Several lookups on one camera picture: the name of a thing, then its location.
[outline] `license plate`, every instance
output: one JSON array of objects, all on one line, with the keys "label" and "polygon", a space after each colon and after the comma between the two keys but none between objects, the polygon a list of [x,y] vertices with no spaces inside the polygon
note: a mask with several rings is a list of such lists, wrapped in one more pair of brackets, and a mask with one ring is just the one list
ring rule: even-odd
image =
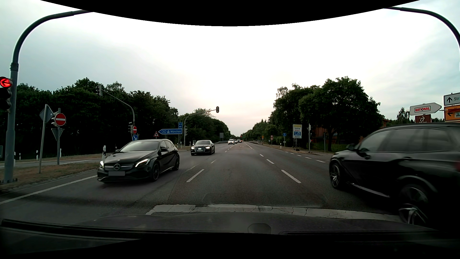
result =
[{"label": "license plate", "polygon": [[125,172],[123,172],[123,171],[110,171],[109,176],[125,176]]}]

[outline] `cloudy sky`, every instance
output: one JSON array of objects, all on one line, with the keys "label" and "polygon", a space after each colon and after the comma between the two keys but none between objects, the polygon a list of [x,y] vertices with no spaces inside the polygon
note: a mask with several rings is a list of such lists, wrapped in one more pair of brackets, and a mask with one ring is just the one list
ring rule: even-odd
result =
[{"label": "cloudy sky", "polygon": [[[39,0],[2,1],[0,75],[37,19],[76,10]],[[460,28],[460,1],[402,5],[437,12]],[[460,54],[450,29],[418,13],[377,10],[320,21],[252,27],[162,24],[99,13],[48,21],[26,39],[19,83],[55,90],[88,77],[165,95],[180,114],[220,107],[237,135],[267,119],[276,89],[348,76],[395,119],[401,107],[443,103],[460,92]],[[442,112],[434,117],[443,118]]]}]

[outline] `car tire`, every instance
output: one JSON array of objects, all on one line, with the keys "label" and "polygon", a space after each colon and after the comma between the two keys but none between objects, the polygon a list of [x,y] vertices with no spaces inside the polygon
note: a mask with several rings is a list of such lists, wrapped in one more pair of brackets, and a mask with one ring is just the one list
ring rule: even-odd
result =
[{"label": "car tire", "polygon": [[177,171],[179,170],[179,166],[180,166],[180,158],[179,156],[176,158],[176,163],[174,164],[174,167],[172,168],[173,171]]},{"label": "car tire", "polygon": [[433,193],[422,184],[409,183],[404,185],[398,193],[399,218],[407,224],[432,226],[433,219]]},{"label": "car tire", "polygon": [[150,171],[149,181],[156,182],[158,177],[160,177],[160,167],[158,164],[154,164],[152,170]]},{"label": "car tire", "polygon": [[332,162],[329,167],[329,179],[331,181],[332,187],[338,190],[343,190],[345,187],[343,167],[340,166],[338,162]]}]

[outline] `road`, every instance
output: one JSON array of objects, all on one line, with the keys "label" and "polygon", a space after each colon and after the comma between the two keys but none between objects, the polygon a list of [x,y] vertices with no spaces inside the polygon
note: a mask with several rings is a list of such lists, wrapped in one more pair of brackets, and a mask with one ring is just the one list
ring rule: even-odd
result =
[{"label": "road", "polygon": [[328,157],[253,143],[218,144],[213,155],[180,152],[178,171],[156,182],[103,184],[87,173],[0,195],[0,218],[75,224],[99,217],[146,214],[165,204],[248,204],[395,215],[384,198],[335,190]]}]

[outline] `no entry sign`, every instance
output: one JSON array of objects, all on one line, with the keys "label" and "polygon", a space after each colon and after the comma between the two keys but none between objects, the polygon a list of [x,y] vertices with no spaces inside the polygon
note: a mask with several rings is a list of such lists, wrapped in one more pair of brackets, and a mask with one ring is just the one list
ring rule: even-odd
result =
[{"label": "no entry sign", "polygon": [[55,121],[58,126],[64,126],[65,121],[66,121],[65,115],[62,113],[56,114]]}]

